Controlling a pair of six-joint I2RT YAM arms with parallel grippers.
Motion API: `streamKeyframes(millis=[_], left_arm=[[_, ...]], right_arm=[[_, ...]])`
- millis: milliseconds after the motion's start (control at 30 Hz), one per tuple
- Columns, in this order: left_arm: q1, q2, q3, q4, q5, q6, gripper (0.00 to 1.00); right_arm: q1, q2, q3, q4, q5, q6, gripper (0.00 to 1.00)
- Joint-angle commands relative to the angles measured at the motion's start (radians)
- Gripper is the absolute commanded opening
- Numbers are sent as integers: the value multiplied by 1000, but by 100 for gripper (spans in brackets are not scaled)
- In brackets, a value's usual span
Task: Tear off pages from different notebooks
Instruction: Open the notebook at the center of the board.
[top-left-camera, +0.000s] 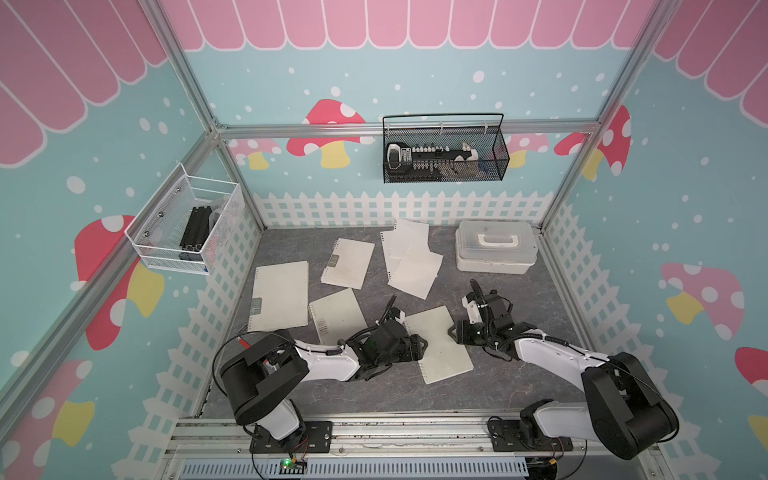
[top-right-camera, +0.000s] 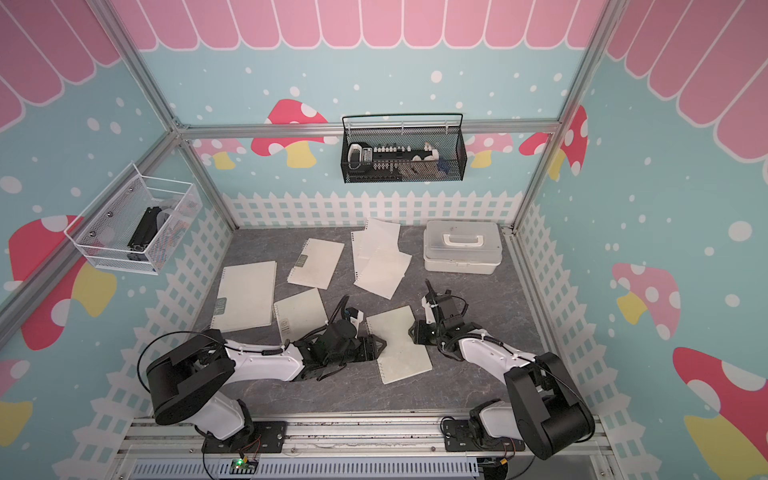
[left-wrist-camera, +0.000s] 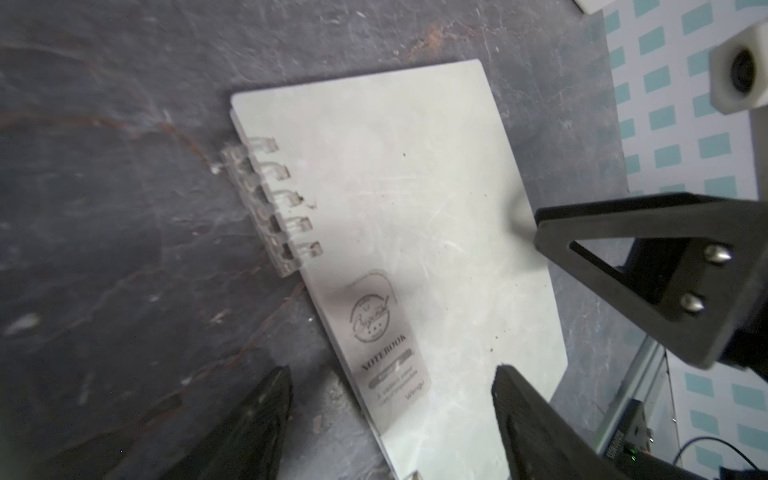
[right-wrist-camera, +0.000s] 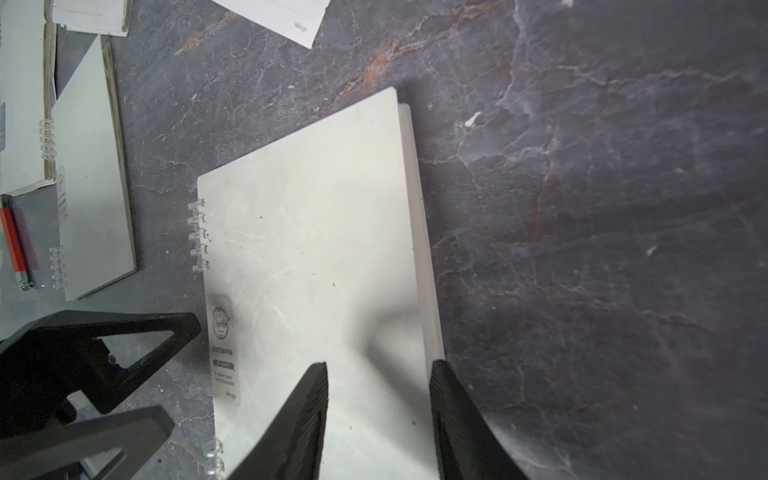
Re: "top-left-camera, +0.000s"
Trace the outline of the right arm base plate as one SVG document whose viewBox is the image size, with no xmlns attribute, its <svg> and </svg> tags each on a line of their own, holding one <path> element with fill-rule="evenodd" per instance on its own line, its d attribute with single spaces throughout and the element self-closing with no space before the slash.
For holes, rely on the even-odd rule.
<svg viewBox="0 0 768 480">
<path fill-rule="evenodd" d="M 573 450 L 569 437 L 547 437 L 530 420 L 490 417 L 486 428 L 494 452 L 549 452 L 554 456 Z"/>
</svg>

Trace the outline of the large spiral notebook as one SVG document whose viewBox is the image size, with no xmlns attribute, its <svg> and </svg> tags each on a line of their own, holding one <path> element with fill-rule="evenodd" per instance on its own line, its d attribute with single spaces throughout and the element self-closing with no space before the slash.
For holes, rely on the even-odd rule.
<svg viewBox="0 0 768 480">
<path fill-rule="evenodd" d="M 308 324 L 309 263 L 255 269 L 248 330 L 271 332 Z"/>
</svg>

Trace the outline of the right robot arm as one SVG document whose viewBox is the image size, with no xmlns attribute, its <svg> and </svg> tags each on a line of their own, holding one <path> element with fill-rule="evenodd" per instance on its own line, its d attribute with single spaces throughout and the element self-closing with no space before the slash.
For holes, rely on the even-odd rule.
<svg viewBox="0 0 768 480">
<path fill-rule="evenodd" d="M 449 328 L 451 339 L 498 360 L 538 366 L 584 394 L 581 402 L 543 399 L 524 408 L 518 425 L 526 444 L 579 438 L 631 460 L 679 434 L 678 414 L 634 355 L 606 356 L 517 322 L 512 303 L 497 291 L 484 292 L 477 280 L 470 287 L 462 300 L 468 317 Z"/>
</svg>

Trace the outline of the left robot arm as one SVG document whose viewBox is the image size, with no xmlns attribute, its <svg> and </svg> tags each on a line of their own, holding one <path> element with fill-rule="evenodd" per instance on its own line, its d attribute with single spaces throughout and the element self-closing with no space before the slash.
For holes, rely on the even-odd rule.
<svg viewBox="0 0 768 480">
<path fill-rule="evenodd" d="M 213 381 L 228 399 L 237 424 L 292 450 L 308 436 L 293 390 L 310 381 L 369 381 L 398 363 L 418 362 L 429 342 L 407 331 L 404 313 L 391 297 L 382 317 L 335 345 L 308 344 L 286 330 L 265 333 L 224 362 Z"/>
</svg>

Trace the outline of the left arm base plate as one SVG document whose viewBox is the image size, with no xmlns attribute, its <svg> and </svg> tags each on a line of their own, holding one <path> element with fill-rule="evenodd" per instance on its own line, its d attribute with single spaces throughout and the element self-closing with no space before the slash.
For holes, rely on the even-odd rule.
<svg viewBox="0 0 768 480">
<path fill-rule="evenodd" d="M 304 453 L 328 453 L 333 423 L 330 421 L 301 422 L 293 433 L 282 440 L 276 440 L 263 427 L 256 425 L 251 437 L 249 451 L 252 454 L 300 455 Z"/>
</svg>

